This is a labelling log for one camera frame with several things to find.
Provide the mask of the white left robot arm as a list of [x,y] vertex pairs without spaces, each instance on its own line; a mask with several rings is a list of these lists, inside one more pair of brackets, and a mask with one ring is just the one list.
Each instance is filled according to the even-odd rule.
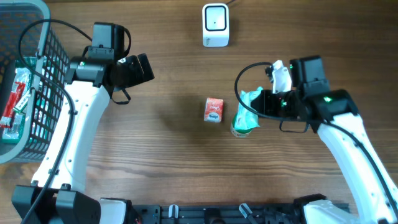
[[91,45],[73,57],[61,87],[64,100],[49,148],[28,186],[12,202],[23,223],[127,223],[139,219],[131,202],[85,194],[86,167],[99,121],[115,91],[154,78],[146,54],[131,55],[123,26],[96,22]]

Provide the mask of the white green candy pack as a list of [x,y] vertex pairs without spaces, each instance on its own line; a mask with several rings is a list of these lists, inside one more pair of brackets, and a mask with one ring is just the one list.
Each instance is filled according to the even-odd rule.
[[26,108],[30,98],[30,90],[27,90],[17,102],[17,104],[13,107],[13,111],[16,113],[22,113],[23,110]]

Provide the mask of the green lid jar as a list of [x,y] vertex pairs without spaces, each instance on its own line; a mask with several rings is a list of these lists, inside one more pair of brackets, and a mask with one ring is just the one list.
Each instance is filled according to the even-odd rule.
[[237,138],[246,138],[253,131],[253,129],[246,129],[246,130],[236,129],[234,127],[234,123],[236,121],[236,117],[237,117],[237,115],[235,115],[233,117],[233,120],[232,120],[231,126],[230,126],[230,131]]

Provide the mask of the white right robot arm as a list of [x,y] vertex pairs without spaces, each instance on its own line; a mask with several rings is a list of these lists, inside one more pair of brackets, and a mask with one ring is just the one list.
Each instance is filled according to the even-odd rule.
[[319,56],[265,63],[272,83],[251,103],[262,118],[303,122],[332,153],[362,222],[397,223],[397,186],[366,134],[358,107],[346,90],[331,90]]

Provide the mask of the orange small snack box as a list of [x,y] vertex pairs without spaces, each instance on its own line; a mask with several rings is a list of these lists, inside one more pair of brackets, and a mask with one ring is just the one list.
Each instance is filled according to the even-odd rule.
[[204,121],[220,123],[223,117],[224,100],[207,98],[205,103]]

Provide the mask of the teal tissue pack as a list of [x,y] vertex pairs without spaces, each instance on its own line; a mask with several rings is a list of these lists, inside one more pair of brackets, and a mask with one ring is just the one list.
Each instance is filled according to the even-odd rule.
[[[251,102],[261,94],[262,90],[263,87],[261,86],[259,86],[255,91],[245,92],[242,90],[240,94],[240,99],[246,106],[252,108]],[[258,115],[247,110],[245,107],[242,106],[241,103],[238,105],[238,111],[236,115],[237,117],[234,123],[234,127],[236,129],[246,130],[259,127]]]

